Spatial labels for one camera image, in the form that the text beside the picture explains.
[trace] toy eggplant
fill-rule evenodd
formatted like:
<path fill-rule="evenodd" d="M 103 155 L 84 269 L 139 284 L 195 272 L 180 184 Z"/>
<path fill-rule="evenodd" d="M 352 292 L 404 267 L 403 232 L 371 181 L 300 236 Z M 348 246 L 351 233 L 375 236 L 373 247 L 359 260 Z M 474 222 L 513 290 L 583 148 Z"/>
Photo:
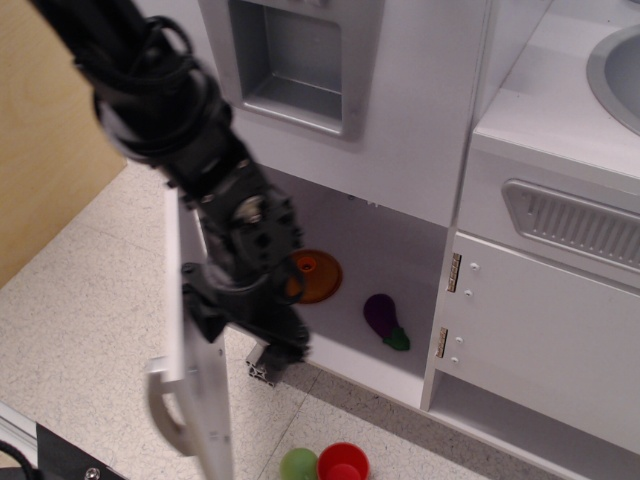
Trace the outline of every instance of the toy eggplant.
<path fill-rule="evenodd" d="M 364 318 L 382 341 L 396 350 L 409 350 L 411 342 L 396 317 L 396 304 L 389 295 L 379 293 L 364 304 Z"/>

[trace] white panel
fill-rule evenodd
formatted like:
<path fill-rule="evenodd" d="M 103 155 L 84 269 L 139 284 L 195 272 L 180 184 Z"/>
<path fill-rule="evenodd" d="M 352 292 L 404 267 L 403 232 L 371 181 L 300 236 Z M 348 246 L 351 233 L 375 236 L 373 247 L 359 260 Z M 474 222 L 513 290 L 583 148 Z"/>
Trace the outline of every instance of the white panel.
<path fill-rule="evenodd" d="M 465 235 L 454 250 L 436 368 L 640 453 L 640 296 Z"/>
<path fill-rule="evenodd" d="M 502 197 L 502 187 L 511 179 L 523 180 L 600 204 L 640 213 L 640 196 L 637 194 L 554 174 L 517 160 L 483 152 L 472 144 L 465 172 L 458 228 L 503 245 L 640 288 L 640 275 L 636 272 L 519 235 Z"/>
<path fill-rule="evenodd" d="M 238 133 L 268 166 L 448 226 L 485 6 L 478 0 L 385 2 L 360 141 L 244 111 L 236 115 Z M 206 22 L 204 2 L 203 11 Z"/>
<path fill-rule="evenodd" d="M 551 0 L 493 0 L 474 123 L 484 114 Z"/>
<path fill-rule="evenodd" d="M 478 124 L 474 143 L 639 192 L 640 137 L 600 105 L 586 76 L 593 48 L 638 22 L 638 5 L 628 0 L 554 1 Z"/>

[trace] screw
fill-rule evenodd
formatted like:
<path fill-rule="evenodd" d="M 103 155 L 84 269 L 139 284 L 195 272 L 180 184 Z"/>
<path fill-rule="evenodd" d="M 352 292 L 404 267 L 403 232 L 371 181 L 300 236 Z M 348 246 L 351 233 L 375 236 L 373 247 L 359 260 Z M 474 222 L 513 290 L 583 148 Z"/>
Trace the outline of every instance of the screw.
<path fill-rule="evenodd" d="M 91 467 L 84 474 L 84 480 L 98 480 L 99 478 L 100 478 L 100 470 L 94 467 Z"/>

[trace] sink basin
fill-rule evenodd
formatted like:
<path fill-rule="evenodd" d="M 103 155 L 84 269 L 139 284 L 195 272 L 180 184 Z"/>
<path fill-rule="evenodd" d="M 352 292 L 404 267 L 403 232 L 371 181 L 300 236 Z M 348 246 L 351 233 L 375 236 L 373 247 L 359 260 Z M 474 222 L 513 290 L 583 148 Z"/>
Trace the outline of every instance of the sink basin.
<path fill-rule="evenodd" d="M 602 106 L 640 135 L 640 25 L 609 35 L 593 49 L 587 79 Z"/>

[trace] cabinet door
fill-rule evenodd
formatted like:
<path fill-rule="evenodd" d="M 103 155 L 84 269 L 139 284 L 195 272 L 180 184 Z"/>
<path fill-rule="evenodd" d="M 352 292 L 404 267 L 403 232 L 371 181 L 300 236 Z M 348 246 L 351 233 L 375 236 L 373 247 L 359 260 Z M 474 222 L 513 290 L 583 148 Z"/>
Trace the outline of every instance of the cabinet door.
<path fill-rule="evenodd" d="M 640 453 L 640 296 L 458 234 L 436 368 Z"/>

